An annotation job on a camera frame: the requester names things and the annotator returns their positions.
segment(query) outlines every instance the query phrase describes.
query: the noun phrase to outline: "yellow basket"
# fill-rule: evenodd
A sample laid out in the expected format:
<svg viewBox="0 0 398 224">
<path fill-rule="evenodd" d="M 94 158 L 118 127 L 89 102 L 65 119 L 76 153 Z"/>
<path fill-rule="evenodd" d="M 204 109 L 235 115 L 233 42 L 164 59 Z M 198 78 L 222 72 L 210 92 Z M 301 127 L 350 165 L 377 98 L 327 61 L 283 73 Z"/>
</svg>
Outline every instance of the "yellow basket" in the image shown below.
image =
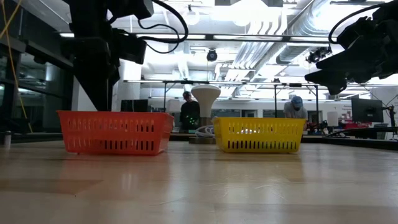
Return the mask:
<svg viewBox="0 0 398 224">
<path fill-rule="evenodd" d="M 224 152 L 298 152 L 305 119 L 215 118 L 217 146 Z"/>
</svg>

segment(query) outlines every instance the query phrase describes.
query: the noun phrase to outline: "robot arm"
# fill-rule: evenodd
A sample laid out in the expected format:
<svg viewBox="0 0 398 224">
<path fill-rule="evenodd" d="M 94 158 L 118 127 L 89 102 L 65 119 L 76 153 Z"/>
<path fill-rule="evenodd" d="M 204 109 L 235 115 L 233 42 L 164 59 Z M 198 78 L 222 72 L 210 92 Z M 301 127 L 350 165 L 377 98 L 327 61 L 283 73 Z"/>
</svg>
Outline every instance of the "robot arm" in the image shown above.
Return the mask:
<svg viewBox="0 0 398 224">
<path fill-rule="evenodd" d="M 379 8 L 373 19 L 362 17 L 331 39 L 333 31 L 345 20 L 364 11 Z M 332 44 L 345 51 L 317 63 L 321 71 L 305 79 L 328 87 L 331 95 L 346 89 L 348 82 L 364 83 L 373 77 L 386 78 L 398 72 L 398 0 L 361 9 L 345 17 L 329 35 Z"/>
<path fill-rule="evenodd" d="M 175 40 L 137 38 L 125 30 L 112 28 L 111 24 L 120 17 L 135 15 L 139 21 L 151 17 L 154 13 L 152 1 L 177 16 L 184 27 L 184 37 L 177 36 Z M 147 47 L 145 40 L 178 45 L 188 36 L 188 27 L 182 16 L 160 0 L 66 0 L 65 2 L 70 7 L 72 17 L 70 30 L 75 38 L 64 42 L 62 52 L 66 58 L 73 59 L 74 74 L 99 111 L 111 110 L 113 85 L 120 79 L 118 72 L 120 58 L 143 64 Z M 113 15 L 110 20 L 106 17 L 108 10 Z"/>
</svg>

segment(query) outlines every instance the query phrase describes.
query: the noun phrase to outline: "plastic basket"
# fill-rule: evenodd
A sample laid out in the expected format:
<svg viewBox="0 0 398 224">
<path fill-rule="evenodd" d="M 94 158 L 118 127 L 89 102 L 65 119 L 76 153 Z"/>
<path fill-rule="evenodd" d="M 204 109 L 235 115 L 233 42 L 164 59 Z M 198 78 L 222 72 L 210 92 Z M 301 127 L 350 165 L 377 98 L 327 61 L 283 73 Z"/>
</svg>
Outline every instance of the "plastic basket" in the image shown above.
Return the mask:
<svg viewBox="0 0 398 224">
<path fill-rule="evenodd" d="M 215 118 L 217 146 L 224 152 L 297 152 L 305 119 Z"/>
<path fill-rule="evenodd" d="M 166 150 L 174 118 L 165 113 L 58 111 L 68 152 L 154 156 Z"/>
</svg>

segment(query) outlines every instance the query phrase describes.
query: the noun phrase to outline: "window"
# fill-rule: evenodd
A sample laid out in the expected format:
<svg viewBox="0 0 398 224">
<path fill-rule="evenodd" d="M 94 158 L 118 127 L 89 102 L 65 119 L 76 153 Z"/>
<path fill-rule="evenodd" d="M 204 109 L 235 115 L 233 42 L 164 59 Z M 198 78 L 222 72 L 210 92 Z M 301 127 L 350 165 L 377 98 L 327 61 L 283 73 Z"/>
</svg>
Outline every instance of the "window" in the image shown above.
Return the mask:
<svg viewBox="0 0 398 224">
<path fill-rule="evenodd" d="M 316 123 L 317 122 L 317 111 L 308 111 L 308 122 Z M 322 122 L 322 111 L 319 111 L 319 122 Z"/>
<path fill-rule="evenodd" d="M 18 95 L 22 97 L 22 104 L 33 132 L 53 133 L 61 131 L 57 114 L 57 110 L 63 109 L 63 100 L 61 98 L 23 88 L 18 89 Z M 13 118 L 25 119 L 21 101 L 19 99 L 16 100 Z"/>
<path fill-rule="evenodd" d="M 230 118 L 240 118 L 241 110 L 228 110 L 228 109 L 213 109 L 211 110 L 211 117 L 230 117 Z"/>
<path fill-rule="evenodd" d="M 283 110 L 277 110 L 276 111 L 277 117 L 278 118 L 284 118 L 285 113 Z M 263 110 L 262 111 L 262 117 L 263 118 L 275 118 L 275 110 Z"/>
<path fill-rule="evenodd" d="M 33 55 L 21 55 L 19 82 L 51 91 L 54 94 L 64 94 L 64 83 L 67 78 L 65 72 L 51 63 L 44 61 L 37 63 L 36 61 Z"/>
<path fill-rule="evenodd" d="M 7 68 L 7 58 L 1 57 L 0 58 L 0 78 L 6 77 L 6 68 Z"/>
<path fill-rule="evenodd" d="M 0 84 L 0 106 L 2 106 L 2 99 L 4 98 L 4 85 Z"/>
</svg>

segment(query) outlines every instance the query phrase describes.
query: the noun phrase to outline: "man in blue cap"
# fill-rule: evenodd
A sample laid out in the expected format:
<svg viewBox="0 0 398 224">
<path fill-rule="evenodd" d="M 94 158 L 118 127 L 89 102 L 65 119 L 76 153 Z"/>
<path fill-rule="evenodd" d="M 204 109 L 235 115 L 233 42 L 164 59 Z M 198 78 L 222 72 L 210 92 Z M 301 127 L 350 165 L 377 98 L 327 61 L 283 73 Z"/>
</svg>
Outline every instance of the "man in blue cap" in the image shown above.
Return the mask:
<svg viewBox="0 0 398 224">
<path fill-rule="evenodd" d="M 303 106 L 303 99 L 299 96 L 292 98 L 292 101 L 285 103 L 285 118 L 298 118 L 308 120 L 308 111 Z"/>
</svg>

